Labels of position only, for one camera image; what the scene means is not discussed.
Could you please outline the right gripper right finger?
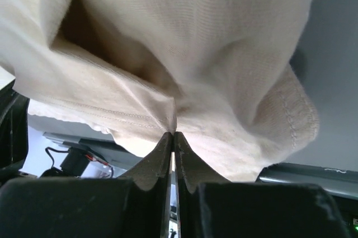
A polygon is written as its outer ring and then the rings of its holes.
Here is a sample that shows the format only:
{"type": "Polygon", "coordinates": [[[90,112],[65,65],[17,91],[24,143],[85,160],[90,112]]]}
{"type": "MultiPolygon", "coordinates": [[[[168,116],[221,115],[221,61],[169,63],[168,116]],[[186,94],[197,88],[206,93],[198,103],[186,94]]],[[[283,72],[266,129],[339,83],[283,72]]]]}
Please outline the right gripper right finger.
{"type": "Polygon", "coordinates": [[[173,141],[179,237],[349,237],[320,186],[233,183],[207,165],[181,132],[173,141]]]}

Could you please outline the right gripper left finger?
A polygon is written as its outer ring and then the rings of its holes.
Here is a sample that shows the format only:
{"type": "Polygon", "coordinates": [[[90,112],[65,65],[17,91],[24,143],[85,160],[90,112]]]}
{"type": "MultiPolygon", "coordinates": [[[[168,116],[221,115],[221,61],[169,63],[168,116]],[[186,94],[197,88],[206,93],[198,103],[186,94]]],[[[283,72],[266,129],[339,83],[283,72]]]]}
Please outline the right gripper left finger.
{"type": "Polygon", "coordinates": [[[167,237],[172,134],[115,179],[15,178],[1,187],[2,237],[167,237]]]}

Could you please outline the beige t shirt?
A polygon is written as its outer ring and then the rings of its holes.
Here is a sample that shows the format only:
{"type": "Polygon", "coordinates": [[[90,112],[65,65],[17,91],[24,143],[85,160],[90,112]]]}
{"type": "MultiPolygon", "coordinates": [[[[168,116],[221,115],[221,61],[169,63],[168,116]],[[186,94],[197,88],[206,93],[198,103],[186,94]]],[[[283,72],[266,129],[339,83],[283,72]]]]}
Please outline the beige t shirt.
{"type": "Polygon", "coordinates": [[[313,141],[289,61],[312,0],[1,0],[1,67],[29,114],[84,123],[136,156],[182,132],[231,181],[313,141]]]}

